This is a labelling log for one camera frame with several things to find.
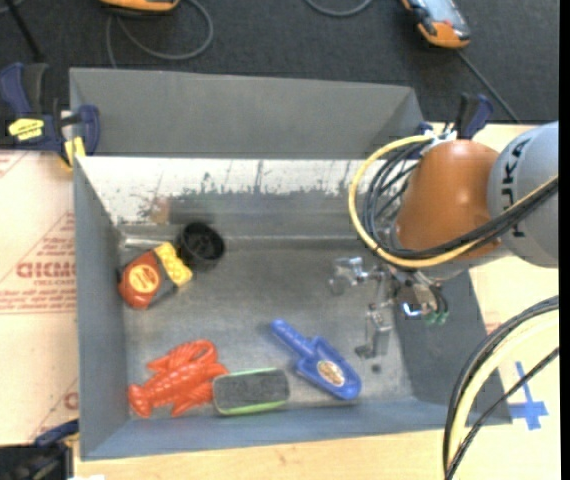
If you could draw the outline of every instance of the yellow cable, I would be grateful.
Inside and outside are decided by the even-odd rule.
[[[498,368],[498,366],[507,355],[522,345],[523,342],[527,341],[534,335],[540,334],[541,332],[558,325],[559,319],[558,313],[556,313],[554,319],[551,321],[549,319],[546,319],[544,321],[538,322],[537,324],[530,326],[528,329],[522,331],[516,337],[506,340],[498,347],[494,353],[492,353],[489,359],[481,365],[481,367],[472,377],[472,380],[461,396],[461,399],[456,408],[456,413],[452,423],[451,438],[448,450],[448,463],[451,463],[452,459],[456,455],[458,447],[463,441],[463,433],[465,430],[467,417],[474,403],[474,400],[476,399],[476,395],[483,387],[483,384],[485,384],[487,379],[490,377],[492,372]]]
[[[350,183],[350,186],[349,186],[348,200],[347,200],[348,211],[349,211],[350,219],[352,221],[352,224],[356,228],[356,232],[358,233],[358,236],[363,240],[363,242],[365,242],[365,244],[370,249],[372,249],[372,251],[374,251],[381,258],[383,258],[384,260],[386,260],[387,262],[389,262],[393,265],[398,265],[398,266],[407,267],[407,268],[416,268],[416,269],[423,268],[423,267],[432,267],[434,265],[439,265],[440,263],[445,263],[446,261],[451,261],[451,260],[455,259],[456,257],[460,256],[461,254],[465,253],[467,250],[474,247],[477,243],[479,243],[482,240],[481,238],[477,238],[476,240],[472,240],[472,241],[470,241],[466,244],[463,244],[463,245],[461,245],[455,249],[452,249],[451,251],[447,251],[447,252],[444,252],[441,254],[437,254],[437,255],[434,255],[430,258],[406,259],[406,258],[401,258],[400,256],[395,256],[395,255],[390,254],[387,251],[383,250],[380,247],[380,245],[371,236],[369,236],[369,234],[367,233],[367,231],[365,230],[365,228],[361,224],[360,219],[358,218],[358,213],[356,211],[356,193],[357,193],[358,185],[361,181],[361,178],[363,177],[363,175],[365,174],[367,169],[369,169],[369,167],[376,160],[378,160],[381,156],[389,153],[390,151],[393,151],[394,149],[401,148],[401,147],[406,146],[408,144],[431,141],[432,139],[433,139],[433,137],[428,136],[428,135],[414,135],[412,137],[406,137],[404,139],[400,139],[400,140],[397,140],[394,142],[390,142],[389,144],[380,148],[378,151],[375,151],[373,155],[371,155],[369,158],[367,158],[365,160],[365,162],[363,162],[363,164],[356,171],[356,174],[354,175],[354,178],[352,178],[352,182]],[[548,185],[555,182],[557,179],[558,179],[558,175],[551,178],[546,183],[537,187],[535,190],[530,192],[527,196],[518,200],[516,203],[514,203],[510,207],[510,209],[512,209],[518,205],[524,204],[528,199],[530,199],[531,197],[534,197],[538,192],[544,190]]]

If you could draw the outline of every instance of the red lobster toy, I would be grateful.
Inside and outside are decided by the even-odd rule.
[[[147,363],[156,374],[142,386],[129,386],[130,406],[136,414],[148,418],[152,409],[161,405],[174,404],[172,416],[178,416],[210,402],[212,380],[229,373],[216,359],[216,347],[208,340],[178,345],[163,357]]]

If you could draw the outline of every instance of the gray bin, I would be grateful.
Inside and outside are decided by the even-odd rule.
[[[342,296],[327,287],[335,259],[375,262],[351,227],[346,190],[362,158],[414,133],[421,116],[411,89],[116,70],[73,70],[71,81],[73,101],[96,104],[103,125],[101,151],[79,160],[74,172],[83,459],[443,426],[454,381],[486,335],[467,274],[444,287],[446,325],[395,315],[388,354],[369,360],[354,349],[365,340],[374,285]],[[207,108],[209,118],[185,111],[194,107]],[[292,113],[303,107],[304,114]],[[154,130],[140,151],[136,126]],[[227,141],[210,140],[225,127]],[[288,141],[304,136],[309,140]],[[171,202],[162,222],[149,212],[159,198]],[[129,308],[117,292],[117,270],[149,247],[146,240],[172,240],[195,220],[224,237],[220,263],[148,311]],[[326,338],[357,370],[361,395],[338,400],[296,376],[295,356],[269,331],[275,318]],[[167,408],[135,416],[127,386],[151,376],[149,360],[198,338],[215,343],[230,371],[284,369],[289,401],[236,417],[218,415],[211,404],[178,418]],[[491,377],[478,409],[501,392]],[[506,407],[496,418],[508,421]]]

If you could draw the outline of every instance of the sponge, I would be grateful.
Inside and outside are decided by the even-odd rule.
[[[226,416],[268,411],[289,398],[289,382],[279,368],[219,375],[212,382],[216,410]]]

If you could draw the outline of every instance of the blue tape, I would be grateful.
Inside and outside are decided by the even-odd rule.
[[[516,371],[521,379],[525,376],[525,371],[523,370],[523,365],[520,361],[516,361]],[[539,418],[541,416],[549,416],[549,413],[547,412],[544,402],[534,401],[527,382],[523,384],[523,392],[525,393],[525,402],[507,404],[507,407],[509,408],[512,418],[525,419],[528,430],[538,430],[541,428]]]

